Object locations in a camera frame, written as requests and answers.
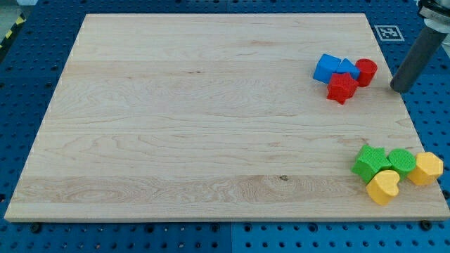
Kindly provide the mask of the silver white tool mount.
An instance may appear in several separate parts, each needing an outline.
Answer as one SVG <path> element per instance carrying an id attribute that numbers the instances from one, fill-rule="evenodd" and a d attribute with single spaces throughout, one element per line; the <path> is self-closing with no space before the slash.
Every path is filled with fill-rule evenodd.
<path id="1" fill-rule="evenodd" d="M 449 0 L 417 0 L 418 15 L 425 26 L 443 33 L 449 33 Z"/>

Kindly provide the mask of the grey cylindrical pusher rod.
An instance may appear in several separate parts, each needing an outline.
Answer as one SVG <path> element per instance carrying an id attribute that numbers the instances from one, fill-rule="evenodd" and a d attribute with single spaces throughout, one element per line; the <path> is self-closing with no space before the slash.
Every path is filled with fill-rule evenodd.
<path id="1" fill-rule="evenodd" d="M 393 76 L 390 88 L 397 93 L 408 92 L 447 35 L 424 27 Z"/>

